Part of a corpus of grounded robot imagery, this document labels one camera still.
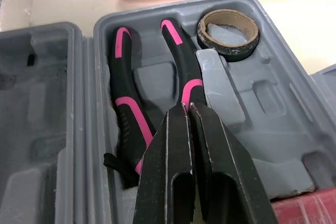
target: table surface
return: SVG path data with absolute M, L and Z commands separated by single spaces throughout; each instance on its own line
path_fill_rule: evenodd
M 68 21 L 92 36 L 109 13 L 182 0 L 3 0 L 0 30 Z M 336 0 L 259 0 L 308 74 L 336 63 Z

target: red object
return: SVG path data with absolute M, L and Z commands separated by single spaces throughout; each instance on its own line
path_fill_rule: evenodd
M 277 201 L 272 206 L 279 224 L 334 224 L 336 188 Z

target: pink grip stripe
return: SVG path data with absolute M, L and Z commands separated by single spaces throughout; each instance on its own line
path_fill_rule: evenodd
M 171 36 L 173 37 L 173 39 L 175 41 L 175 44 L 179 45 L 179 44 L 183 43 L 181 37 L 177 33 L 175 27 L 173 26 L 173 24 L 170 20 L 165 19 L 164 21 L 161 22 L 161 30 L 162 30 L 163 26 L 167 27 L 169 33 L 171 34 Z
M 145 117 L 143 116 L 143 114 L 141 113 L 141 110 L 137 104 L 136 101 L 134 101 L 134 99 L 130 98 L 130 97 L 120 97 L 118 99 L 115 100 L 115 104 L 117 106 L 126 104 L 128 105 L 132 112 L 133 115 L 138 123 L 138 126 L 141 130 L 142 136 L 145 139 L 146 142 L 146 149 L 148 148 L 149 144 L 151 143 L 151 141 L 153 140 L 153 135 L 151 130 L 148 127 L 148 124 L 145 120 Z
M 121 58 L 122 57 L 122 34 L 123 33 L 127 33 L 130 38 L 132 39 L 131 37 L 131 34 L 130 32 L 127 30 L 126 27 L 120 27 L 117 31 L 117 38 L 115 39 L 115 43 L 116 43 L 116 50 L 115 50 L 115 56 L 116 58 Z
M 190 80 L 189 82 L 187 82 L 187 84 L 183 88 L 181 102 L 185 104 L 185 108 L 187 111 L 189 109 L 190 93 L 193 87 L 195 86 L 203 86 L 203 81 L 201 79 Z
M 138 162 L 138 164 L 135 167 L 135 171 L 140 175 L 142 169 L 142 159 Z

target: tape roll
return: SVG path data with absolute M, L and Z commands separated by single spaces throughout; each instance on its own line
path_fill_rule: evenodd
M 207 33 L 208 24 L 236 27 L 245 34 L 248 40 L 240 45 L 225 44 Z M 244 13 L 231 9 L 215 10 L 206 14 L 198 23 L 197 35 L 207 48 L 215 49 L 228 62 L 246 59 L 253 53 L 259 42 L 259 29 L 253 19 Z

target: gray plastic tool case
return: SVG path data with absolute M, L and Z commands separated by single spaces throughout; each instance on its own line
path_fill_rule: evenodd
M 176 18 L 196 43 L 199 19 L 223 8 L 260 29 L 254 53 L 226 66 L 245 115 L 229 128 L 269 198 L 334 186 L 336 66 L 308 76 L 256 0 L 195 0 L 108 15 L 93 39 L 69 23 L 0 33 L 0 223 L 132 223 L 137 189 L 103 166 L 118 140 L 111 34 L 132 28 L 134 80 L 158 126 L 178 94 L 161 20 Z

